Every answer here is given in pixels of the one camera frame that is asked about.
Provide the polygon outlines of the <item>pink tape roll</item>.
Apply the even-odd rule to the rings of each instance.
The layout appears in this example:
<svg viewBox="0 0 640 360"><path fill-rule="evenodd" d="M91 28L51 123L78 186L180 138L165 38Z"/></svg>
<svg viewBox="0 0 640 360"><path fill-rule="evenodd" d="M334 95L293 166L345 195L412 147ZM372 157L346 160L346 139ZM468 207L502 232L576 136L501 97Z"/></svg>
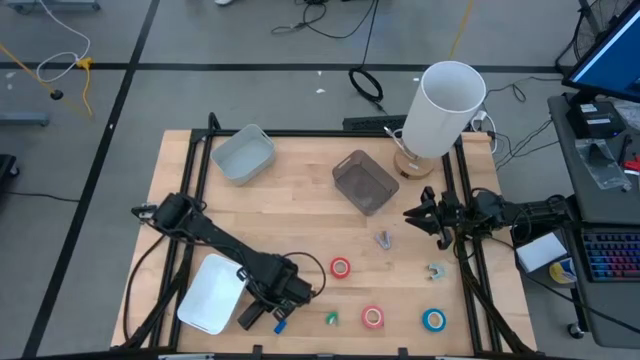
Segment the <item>pink tape roll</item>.
<svg viewBox="0 0 640 360"><path fill-rule="evenodd" d="M369 329L378 329L384 326L384 312L375 305L368 305L361 312L361 321Z"/></svg>

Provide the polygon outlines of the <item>red tape roll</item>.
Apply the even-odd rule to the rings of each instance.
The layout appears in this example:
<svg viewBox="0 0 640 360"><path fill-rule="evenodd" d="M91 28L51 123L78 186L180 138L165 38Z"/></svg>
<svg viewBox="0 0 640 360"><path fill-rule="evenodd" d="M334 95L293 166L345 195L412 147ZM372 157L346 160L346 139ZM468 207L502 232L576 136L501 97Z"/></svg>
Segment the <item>red tape roll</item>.
<svg viewBox="0 0 640 360"><path fill-rule="evenodd" d="M344 257L336 257L330 263L330 272L336 279L344 279L351 273L351 264Z"/></svg>

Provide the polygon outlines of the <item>large black stapler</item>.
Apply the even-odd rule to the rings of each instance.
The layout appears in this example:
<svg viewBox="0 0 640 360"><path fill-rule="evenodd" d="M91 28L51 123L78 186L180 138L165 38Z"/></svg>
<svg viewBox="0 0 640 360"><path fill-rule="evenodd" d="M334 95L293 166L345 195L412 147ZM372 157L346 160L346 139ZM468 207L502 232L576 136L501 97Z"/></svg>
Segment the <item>large black stapler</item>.
<svg viewBox="0 0 640 360"><path fill-rule="evenodd" d="M242 329L248 331L266 310L267 307L261 301L255 300L240 314L237 322Z"/></svg>

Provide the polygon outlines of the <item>light blue tape roll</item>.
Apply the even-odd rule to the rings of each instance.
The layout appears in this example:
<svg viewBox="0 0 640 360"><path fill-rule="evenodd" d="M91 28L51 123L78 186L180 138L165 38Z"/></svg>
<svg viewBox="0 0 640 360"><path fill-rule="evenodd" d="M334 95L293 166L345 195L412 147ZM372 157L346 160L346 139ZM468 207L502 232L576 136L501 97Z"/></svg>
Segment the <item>light blue tape roll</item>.
<svg viewBox="0 0 640 360"><path fill-rule="evenodd" d="M447 325L445 314L437 308L427 309L422 315L422 323L426 330L438 333L443 331Z"/></svg>

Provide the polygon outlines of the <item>black aluminium table frame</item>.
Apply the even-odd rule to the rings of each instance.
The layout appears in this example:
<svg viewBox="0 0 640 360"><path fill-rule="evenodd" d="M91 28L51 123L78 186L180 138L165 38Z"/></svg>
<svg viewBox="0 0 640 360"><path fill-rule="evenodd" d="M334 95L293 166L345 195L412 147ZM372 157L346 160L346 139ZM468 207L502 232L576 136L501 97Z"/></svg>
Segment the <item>black aluminium table frame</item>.
<svg viewBox="0 0 640 360"><path fill-rule="evenodd" d="M439 250L434 237L407 224L403 213L415 207L420 181L400 180L399 191L372 216L362 215L336 188L332 169L355 150L390 168L394 152L382 132L274 130L274 163L241 187L227 180L211 162L204 131L164 133L148 199L162 201L186 188L201 192L206 214L226 232L270 253L293 252L301 276L320 289L309 305L296 310L281 334L276 320L263 315L248 331L231 321L219 335L181 324L174 307L158 323L157 345L182 352L241 353L260 346L268 356L330 354L387 356L406 349L413 356L470 355L477 350L506 350L508 345L466 289L453 253ZM392 247L384 250L375 235L387 231ZM330 263L344 257L351 273L336 279ZM446 275L428 277L439 264ZM384 326L369 329L364 307L384 312ZM425 329L422 315L440 309L446 328ZM337 326L327 325L330 312Z"/></svg>

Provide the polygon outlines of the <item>translucent smoky plastic bin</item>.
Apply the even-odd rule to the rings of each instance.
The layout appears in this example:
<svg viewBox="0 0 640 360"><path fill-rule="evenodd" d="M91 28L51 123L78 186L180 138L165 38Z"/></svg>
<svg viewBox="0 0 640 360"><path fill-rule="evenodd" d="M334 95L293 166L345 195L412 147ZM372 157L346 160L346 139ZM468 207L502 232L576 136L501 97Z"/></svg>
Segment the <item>translucent smoky plastic bin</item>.
<svg viewBox="0 0 640 360"><path fill-rule="evenodd" d="M380 210L399 183L363 150L355 150L332 169L336 188L365 216Z"/></svg>

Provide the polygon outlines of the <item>backlit rainbow keyboard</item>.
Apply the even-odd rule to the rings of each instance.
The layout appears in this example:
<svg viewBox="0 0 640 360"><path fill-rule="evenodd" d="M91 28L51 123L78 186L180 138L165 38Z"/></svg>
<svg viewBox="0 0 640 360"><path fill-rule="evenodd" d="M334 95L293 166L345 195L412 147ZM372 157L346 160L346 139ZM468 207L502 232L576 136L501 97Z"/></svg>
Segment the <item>backlit rainbow keyboard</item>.
<svg viewBox="0 0 640 360"><path fill-rule="evenodd" d="M577 245L591 282L640 282L640 232L587 229Z"/></svg>

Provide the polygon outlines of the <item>white shade table lamp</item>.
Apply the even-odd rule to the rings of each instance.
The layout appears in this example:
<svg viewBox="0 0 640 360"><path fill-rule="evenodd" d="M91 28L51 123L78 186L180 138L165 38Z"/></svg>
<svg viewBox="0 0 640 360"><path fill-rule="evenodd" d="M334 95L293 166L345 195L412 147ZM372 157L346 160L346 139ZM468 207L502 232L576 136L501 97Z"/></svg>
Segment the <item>white shade table lamp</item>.
<svg viewBox="0 0 640 360"><path fill-rule="evenodd" d="M485 95L483 77L465 63L442 61L425 70L403 125L385 130L398 147L395 170L410 180L428 176L436 160L449 153Z"/></svg>

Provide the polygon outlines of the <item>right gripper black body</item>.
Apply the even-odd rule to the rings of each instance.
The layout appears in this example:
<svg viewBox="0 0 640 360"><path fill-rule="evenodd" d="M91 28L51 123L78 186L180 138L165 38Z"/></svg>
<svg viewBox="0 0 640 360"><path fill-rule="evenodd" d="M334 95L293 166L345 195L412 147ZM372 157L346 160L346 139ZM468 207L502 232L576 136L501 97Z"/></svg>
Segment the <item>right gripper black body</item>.
<svg viewBox="0 0 640 360"><path fill-rule="evenodd" d="M446 250L453 242L454 235L459 233L468 222L465 207L459 201L454 191L444 191L441 199L435 201L435 192L431 186L426 186L422 193L426 215L423 222L426 232L438 235L437 247Z"/></svg>

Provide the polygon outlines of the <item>clear plastic bag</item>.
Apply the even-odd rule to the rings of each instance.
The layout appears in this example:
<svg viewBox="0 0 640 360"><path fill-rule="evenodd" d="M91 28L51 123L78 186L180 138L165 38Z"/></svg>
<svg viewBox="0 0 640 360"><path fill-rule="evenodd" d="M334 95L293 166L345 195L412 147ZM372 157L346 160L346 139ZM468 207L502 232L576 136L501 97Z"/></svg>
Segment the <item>clear plastic bag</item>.
<svg viewBox="0 0 640 360"><path fill-rule="evenodd" d="M577 139L575 148L582 163L601 190L631 189L631 182L614 159L604 139Z"/></svg>

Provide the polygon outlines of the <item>white plastic bin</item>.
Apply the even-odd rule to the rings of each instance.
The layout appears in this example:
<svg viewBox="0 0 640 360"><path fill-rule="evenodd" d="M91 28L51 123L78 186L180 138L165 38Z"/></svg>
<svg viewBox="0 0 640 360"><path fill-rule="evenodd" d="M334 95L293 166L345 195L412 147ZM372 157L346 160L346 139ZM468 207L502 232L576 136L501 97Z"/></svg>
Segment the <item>white plastic bin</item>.
<svg viewBox="0 0 640 360"><path fill-rule="evenodd" d="M179 320L210 335L222 333L247 284L238 277L240 269L227 258L207 255L178 307Z"/></svg>

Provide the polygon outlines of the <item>white power adapter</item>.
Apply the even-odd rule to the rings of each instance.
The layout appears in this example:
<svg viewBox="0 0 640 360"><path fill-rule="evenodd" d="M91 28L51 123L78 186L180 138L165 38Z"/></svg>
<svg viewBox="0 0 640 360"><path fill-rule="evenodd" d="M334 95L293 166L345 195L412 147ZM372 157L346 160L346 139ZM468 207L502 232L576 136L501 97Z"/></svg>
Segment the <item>white power adapter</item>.
<svg viewBox="0 0 640 360"><path fill-rule="evenodd" d="M482 126L488 123L490 128L484 130ZM494 154L497 150L496 142L496 125L491 116L484 110L479 110L470 121L470 127L473 132L485 132L491 138L492 148L491 153Z"/></svg>

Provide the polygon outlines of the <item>light grey plastic bin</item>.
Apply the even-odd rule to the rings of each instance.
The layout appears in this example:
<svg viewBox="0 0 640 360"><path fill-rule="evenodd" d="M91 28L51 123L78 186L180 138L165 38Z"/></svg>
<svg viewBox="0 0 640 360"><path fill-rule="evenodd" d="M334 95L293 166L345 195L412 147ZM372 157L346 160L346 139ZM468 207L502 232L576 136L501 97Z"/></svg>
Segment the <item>light grey plastic bin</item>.
<svg viewBox="0 0 640 360"><path fill-rule="evenodd" d="M242 186L275 160L275 144L257 125L249 124L210 152L210 159L224 177Z"/></svg>

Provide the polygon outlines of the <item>white cardboard box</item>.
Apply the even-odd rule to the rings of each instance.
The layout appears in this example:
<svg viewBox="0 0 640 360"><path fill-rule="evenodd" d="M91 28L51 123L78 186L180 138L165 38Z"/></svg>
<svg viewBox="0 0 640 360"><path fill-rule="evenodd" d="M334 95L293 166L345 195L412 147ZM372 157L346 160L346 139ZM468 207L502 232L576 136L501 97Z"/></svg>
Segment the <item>white cardboard box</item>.
<svg viewBox="0 0 640 360"><path fill-rule="evenodd" d="M522 269L530 273L564 257L567 250L558 236L551 232L517 247L516 254Z"/></svg>

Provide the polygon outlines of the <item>small black computer box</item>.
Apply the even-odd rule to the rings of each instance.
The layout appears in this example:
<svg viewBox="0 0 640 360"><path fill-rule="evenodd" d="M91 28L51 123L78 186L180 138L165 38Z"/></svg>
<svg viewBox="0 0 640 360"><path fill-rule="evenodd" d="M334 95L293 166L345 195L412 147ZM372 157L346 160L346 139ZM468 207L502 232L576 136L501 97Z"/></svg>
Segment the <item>small black computer box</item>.
<svg viewBox="0 0 640 360"><path fill-rule="evenodd" d="M614 138L626 129L621 115L608 101L572 105L566 117L578 139Z"/></svg>

